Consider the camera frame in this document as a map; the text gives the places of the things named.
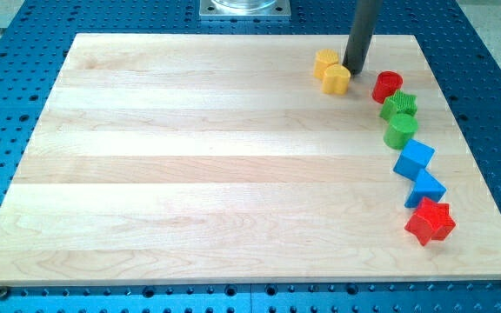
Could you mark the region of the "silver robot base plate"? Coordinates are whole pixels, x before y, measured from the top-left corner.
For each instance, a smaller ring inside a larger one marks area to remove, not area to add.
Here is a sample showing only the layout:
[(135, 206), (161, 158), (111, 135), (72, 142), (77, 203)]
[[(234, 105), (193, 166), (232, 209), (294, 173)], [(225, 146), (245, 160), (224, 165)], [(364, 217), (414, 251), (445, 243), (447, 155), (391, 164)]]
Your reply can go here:
[(198, 0), (202, 19), (289, 18), (290, 0)]

